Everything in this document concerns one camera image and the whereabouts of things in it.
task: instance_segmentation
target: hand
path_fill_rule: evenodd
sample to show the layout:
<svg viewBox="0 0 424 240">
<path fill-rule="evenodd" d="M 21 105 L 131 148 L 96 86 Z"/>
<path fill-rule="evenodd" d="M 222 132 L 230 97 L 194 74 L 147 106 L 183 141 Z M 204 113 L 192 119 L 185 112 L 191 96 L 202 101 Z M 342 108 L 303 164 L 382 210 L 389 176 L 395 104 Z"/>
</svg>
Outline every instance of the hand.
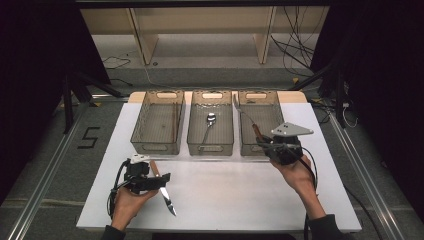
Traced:
<svg viewBox="0 0 424 240">
<path fill-rule="evenodd" d="M 303 155 L 301 159 L 311 167 L 311 160 L 306 155 Z M 314 190 L 314 184 L 311 173 L 303 166 L 302 163 L 296 161 L 293 164 L 281 165 L 277 161 L 270 159 L 272 165 L 280 171 L 286 180 L 287 184 L 293 188 L 298 194 L 304 191 Z"/>
<path fill-rule="evenodd" d="M 301 159 L 309 167 L 311 166 L 311 160 L 309 160 L 306 155 L 303 155 Z M 296 161 L 293 164 L 283 166 L 272 159 L 270 159 L 270 162 L 280 171 L 287 184 L 299 194 L 309 219 L 317 219 L 326 216 L 324 208 L 316 195 L 311 173 L 302 163 Z"/>
<path fill-rule="evenodd" d="M 115 200 L 115 212 L 113 214 L 111 226 L 124 231 L 131 219 L 137 215 L 143 205 L 155 196 L 158 190 L 145 192 L 141 195 L 130 192 L 125 187 L 118 190 Z"/>
</svg>

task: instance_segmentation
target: metal frame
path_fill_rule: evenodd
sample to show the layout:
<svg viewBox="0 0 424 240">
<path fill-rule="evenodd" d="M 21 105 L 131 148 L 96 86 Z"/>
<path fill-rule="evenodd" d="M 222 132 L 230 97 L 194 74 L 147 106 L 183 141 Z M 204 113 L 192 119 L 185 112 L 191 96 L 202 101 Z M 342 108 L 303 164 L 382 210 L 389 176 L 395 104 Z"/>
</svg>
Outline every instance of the metal frame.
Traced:
<svg viewBox="0 0 424 240">
<path fill-rule="evenodd" d="M 366 0 L 38 0 L 37 4 L 72 5 L 78 8 L 172 8 L 355 5 Z"/>
<path fill-rule="evenodd" d="M 20 213 L 18 219 L 16 220 L 11 232 L 9 233 L 8 240 L 15 239 L 23 239 L 25 237 L 26 232 L 28 231 L 32 220 L 35 217 L 35 214 L 38 211 L 38 208 L 46 195 L 50 184 L 53 181 L 53 178 L 59 169 L 60 164 L 62 163 L 63 158 L 71 144 L 71 141 L 75 135 L 76 129 L 78 128 L 79 122 L 84 114 L 84 112 L 88 109 L 88 103 L 82 103 L 78 107 L 78 112 L 75 115 L 75 123 L 69 129 L 67 134 L 64 134 L 62 140 L 59 143 L 53 157 L 51 158 L 49 165 L 44 171 L 43 176 L 37 184 L 37 187 L 34 189 L 31 197 L 29 198 L 27 204 L 24 209 Z"/>
<path fill-rule="evenodd" d="M 405 239 L 402 231 L 397 223 L 395 216 L 390 210 L 388 204 L 384 200 L 383 196 L 380 194 L 377 185 L 374 183 L 374 180 L 371 176 L 371 173 L 367 170 L 367 167 L 363 163 L 361 156 L 358 151 L 356 151 L 355 146 L 353 145 L 352 140 L 350 139 L 346 129 L 337 123 L 336 118 L 333 114 L 330 114 L 331 125 L 333 126 L 336 134 L 343 145 L 344 150 L 352 164 L 353 169 L 358 176 L 359 181 L 362 184 L 362 187 L 367 194 L 377 217 L 380 219 L 380 222 L 389 237 L 390 240 L 401 240 Z"/>
</svg>

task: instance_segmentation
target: wrist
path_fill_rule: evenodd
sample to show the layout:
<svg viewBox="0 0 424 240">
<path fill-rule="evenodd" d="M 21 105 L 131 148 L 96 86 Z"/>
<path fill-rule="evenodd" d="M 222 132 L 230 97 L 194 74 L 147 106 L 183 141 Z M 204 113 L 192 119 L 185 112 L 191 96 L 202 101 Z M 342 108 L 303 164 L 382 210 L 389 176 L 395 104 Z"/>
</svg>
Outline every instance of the wrist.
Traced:
<svg viewBox="0 0 424 240">
<path fill-rule="evenodd" d="M 302 189 L 298 194 L 305 206 L 309 219 L 313 220 L 326 216 L 314 188 Z"/>
<path fill-rule="evenodd" d="M 112 227 L 118 229 L 119 231 L 124 231 L 127 228 L 127 225 L 130 222 L 130 218 L 120 214 L 120 211 L 115 212 L 112 223 L 110 224 Z"/>
</svg>

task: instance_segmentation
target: gray floor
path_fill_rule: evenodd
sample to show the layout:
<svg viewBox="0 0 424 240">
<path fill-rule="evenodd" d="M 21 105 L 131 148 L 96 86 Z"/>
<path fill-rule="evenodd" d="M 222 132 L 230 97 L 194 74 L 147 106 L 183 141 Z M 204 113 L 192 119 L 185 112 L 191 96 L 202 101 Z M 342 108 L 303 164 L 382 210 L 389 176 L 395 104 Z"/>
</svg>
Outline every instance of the gray floor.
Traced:
<svg viewBox="0 0 424 240">
<path fill-rule="evenodd" d="M 276 37 L 280 40 L 287 40 L 285 35 Z M 270 46 L 267 64 L 258 64 L 253 39 L 250 35 L 160 36 L 155 56 L 152 59 L 152 63 L 156 62 L 157 64 L 150 64 L 146 69 L 140 64 L 132 37 L 94 36 L 94 39 L 104 59 L 116 56 L 131 60 L 130 64 L 108 70 L 110 78 L 121 79 L 133 84 L 133 86 L 129 86 L 122 81 L 113 80 L 112 86 L 123 93 L 171 87 L 286 89 L 293 85 L 292 80 L 296 77 L 283 69 L 283 56 L 273 44 Z M 114 64 L 116 64 L 115 66 L 119 65 L 119 60 L 115 63 L 107 62 L 105 66 L 114 68 Z M 286 58 L 285 64 L 286 67 L 290 66 L 290 59 Z M 292 66 L 299 73 L 310 74 L 308 70 L 302 69 L 298 65 Z M 304 93 L 308 98 L 317 98 L 316 88 L 318 86 L 319 82 L 316 82 L 306 87 Z M 92 88 L 91 91 L 93 94 L 102 94 L 95 88 Z M 93 102 L 99 104 L 97 107 L 89 107 L 82 116 L 70 147 L 25 239 L 98 239 L 101 236 L 100 232 L 77 229 L 75 225 L 124 101 L 99 98 Z M 319 121 L 325 119 L 324 111 L 316 109 L 315 112 Z M 355 119 L 350 112 L 347 112 L 346 117 Z M 63 137 L 64 123 L 64 110 L 58 106 L 57 111 L 52 115 L 50 127 L 43 136 L 37 154 L 27 164 L 8 198 L 0 207 L 0 239 L 7 238 L 15 220 L 36 189 Z M 89 127 L 98 128 L 90 131 L 90 136 L 98 138 L 94 148 L 78 148 L 92 143 L 92 141 L 82 139 Z M 347 153 L 333 124 L 331 122 L 323 123 L 321 128 L 344 184 L 365 204 L 384 239 L 389 239 L 348 160 Z M 390 171 L 380 164 L 381 157 L 360 122 L 355 128 L 347 127 L 346 131 L 368 171 L 372 173 L 372 178 L 394 214 L 405 239 L 424 239 L 422 222 L 399 190 Z M 320 174 L 325 174 L 325 170 L 321 170 Z M 351 202 L 363 226 L 363 230 L 355 234 L 356 239 L 377 239 L 375 230 L 360 205 L 353 198 L 351 198 Z M 106 211 L 106 200 L 99 204 L 104 204 Z M 294 236 L 297 239 L 303 239 L 300 233 L 294 233 Z M 151 233 L 129 232 L 126 239 L 148 240 L 151 238 Z"/>
</svg>

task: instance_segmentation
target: plastic bin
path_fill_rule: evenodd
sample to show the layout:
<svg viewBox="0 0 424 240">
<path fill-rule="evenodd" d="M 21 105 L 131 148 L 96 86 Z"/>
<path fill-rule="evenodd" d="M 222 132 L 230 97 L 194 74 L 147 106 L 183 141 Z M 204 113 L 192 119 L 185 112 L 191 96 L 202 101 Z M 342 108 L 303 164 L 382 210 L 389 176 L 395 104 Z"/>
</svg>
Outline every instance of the plastic bin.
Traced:
<svg viewBox="0 0 424 240">
<path fill-rule="evenodd" d="M 234 126 L 231 104 L 231 91 L 193 92 L 187 137 L 190 155 L 233 154 Z M 206 119 L 209 113 L 216 115 L 216 122 L 208 130 Z"/>
<path fill-rule="evenodd" d="M 272 137 L 271 130 L 284 122 L 276 91 L 239 91 L 238 102 L 243 112 L 258 125 L 263 135 Z M 242 156 L 265 156 L 256 144 L 252 121 L 245 114 L 239 114 L 240 143 Z"/>
<path fill-rule="evenodd" d="M 137 153 L 177 155 L 184 118 L 183 91 L 148 91 L 131 137 Z"/>
</svg>

